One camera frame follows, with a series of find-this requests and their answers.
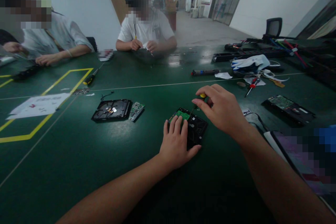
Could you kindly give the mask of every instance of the office chair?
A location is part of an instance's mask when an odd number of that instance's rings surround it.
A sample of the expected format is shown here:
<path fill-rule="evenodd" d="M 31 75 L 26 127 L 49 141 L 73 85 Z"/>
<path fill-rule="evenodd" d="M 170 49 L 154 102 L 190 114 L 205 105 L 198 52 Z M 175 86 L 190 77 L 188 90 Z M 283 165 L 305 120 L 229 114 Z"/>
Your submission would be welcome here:
<path fill-rule="evenodd" d="M 90 44 L 93 46 L 93 49 L 95 52 L 98 51 L 98 47 L 97 47 L 97 44 L 96 44 L 96 40 L 94 37 L 86 37 L 88 39 L 88 41 L 90 42 Z"/>
<path fill-rule="evenodd" d="M 294 37 L 282 37 L 280 36 L 282 29 L 282 18 L 276 17 L 266 20 L 266 33 L 263 35 L 262 39 L 296 39 Z"/>

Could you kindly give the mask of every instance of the yellow floor marking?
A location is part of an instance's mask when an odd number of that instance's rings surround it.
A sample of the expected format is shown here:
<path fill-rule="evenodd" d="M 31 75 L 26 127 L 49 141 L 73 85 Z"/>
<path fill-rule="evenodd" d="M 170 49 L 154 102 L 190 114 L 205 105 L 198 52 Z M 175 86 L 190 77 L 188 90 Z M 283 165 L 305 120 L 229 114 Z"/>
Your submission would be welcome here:
<path fill-rule="evenodd" d="M 2 84 L 0 85 L 0 88 L 2 88 L 3 86 L 5 86 L 6 84 L 8 84 L 9 82 L 12 82 L 12 81 L 13 81 L 13 79 L 9 79 L 8 81 L 2 83 Z"/>
<path fill-rule="evenodd" d="M 61 80 L 63 80 L 69 73 L 71 72 L 77 72 L 77 71 L 87 71 L 86 74 L 81 78 L 81 80 L 74 86 L 74 88 L 71 90 L 71 93 L 73 93 L 78 86 L 85 80 L 85 78 L 89 75 L 89 73 L 93 70 L 93 68 L 84 68 L 84 69 L 74 69 L 74 70 L 69 70 L 66 74 L 64 74 L 61 78 L 59 78 L 53 85 L 51 85 L 50 88 L 48 88 L 46 91 L 42 93 L 42 95 L 46 95 L 53 87 L 55 87 L 58 83 L 60 83 Z M 5 143 L 5 142 L 14 142 L 14 141 L 22 141 L 22 140 L 28 140 L 31 139 L 37 131 L 39 131 L 40 128 L 52 117 L 53 114 L 47 115 L 39 125 L 28 135 L 19 135 L 19 136 L 10 136 L 10 137 L 5 137 L 5 138 L 0 138 L 0 143 Z M 15 119 L 7 121 L 4 125 L 0 127 L 0 131 L 5 129 L 9 124 L 11 124 Z"/>

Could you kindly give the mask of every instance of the hand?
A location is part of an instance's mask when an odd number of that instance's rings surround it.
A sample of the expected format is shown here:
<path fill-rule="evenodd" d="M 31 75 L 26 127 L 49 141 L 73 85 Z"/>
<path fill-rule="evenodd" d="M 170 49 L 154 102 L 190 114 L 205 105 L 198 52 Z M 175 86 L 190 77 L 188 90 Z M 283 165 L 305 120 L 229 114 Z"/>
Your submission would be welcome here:
<path fill-rule="evenodd" d="M 244 128 L 249 128 L 236 97 L 218 84 L 201 87 L 196 95 L 205 93 L 209 98 L 207 103 L 200 99 L 192 100 L 220 130 L 235 136 Z"/>
<path fill-rule="evenodd" d="M 39 65 L 49 66 L 53 63 L 56 63 L 62 59 L 59 54 L 46 54 L 36 58 L 35 62 Z"/>
<path fill-rule="evenodd" d="M 172 119 L 169 129 L 168 120 L 163 126 L 163 141 L 158 156 L 170 171 L 187 163 L 201 148 L 201 145 L 195 145 L 187 151 L 188 122 L 184 120 L 180 133 L 181 122 L 182 116 L 177 118 L 176 115 Z"/>
<path fill-rule="evenodd" d="M 158 44 L 155 41 L 149 41 L 147 43 L 147 49 L 148 49 L 148 51 L 153 53 L 153 52 L 158 50 Z"/>
<path fill-rule="evenodd" d="M 27 51 L 21 44 L 16 42 L 7 42 L 3 45 L 3 48 L 10 53 L 20 53 Z"/>
<path fill-rule="evenodd" d="M 137 51 L 139 50 L 140 48 L 142 48 L 142 43 L 137 40 L 137 39 L 133 39 L 131 41 L 131 48 L 134 50 L 134 51 Z"/>

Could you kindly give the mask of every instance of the white t-shirt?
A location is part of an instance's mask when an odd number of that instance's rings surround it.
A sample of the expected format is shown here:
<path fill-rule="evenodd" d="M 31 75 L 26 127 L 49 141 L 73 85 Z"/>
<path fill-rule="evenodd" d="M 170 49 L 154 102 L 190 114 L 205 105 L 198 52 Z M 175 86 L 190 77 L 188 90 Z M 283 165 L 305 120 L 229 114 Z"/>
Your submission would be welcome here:
<path fill-rule="evenodd" d="M 174 36 L 167 17 L 157 9 L 151 9 L 149 21 L 140 20 L 135 12 L 131 11 L 126 15 L 121 24 L 121 31 L 118 39 L 123 42 L 129 42 L 136 37 L 145 47 L 148 41 L 168 40 Z"/>
<path fill-rule="evenodd" d="M 51 29 L 48 31 L 64 50 L 83 44 L 92 52 L 95 51 L 78 25 L 58 13 L 51 13 Z M 55 42 L 44 29 L 23 29 L 23 32 L 25 38 L 22 45 L 29 51 L 29 58 L 59 52 Z"/>

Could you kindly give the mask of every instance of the bracelet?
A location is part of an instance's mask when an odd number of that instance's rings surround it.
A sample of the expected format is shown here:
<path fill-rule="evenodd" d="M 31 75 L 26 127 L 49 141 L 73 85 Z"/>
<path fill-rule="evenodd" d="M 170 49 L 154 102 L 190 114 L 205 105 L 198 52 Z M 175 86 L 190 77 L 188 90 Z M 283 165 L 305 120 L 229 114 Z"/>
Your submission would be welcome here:
<path fill-rule="evenodd" d="M 73 58 L 71 52 L 69 50 L 67 50 L 67 52 L 69 53 L 70 57 Z"/>

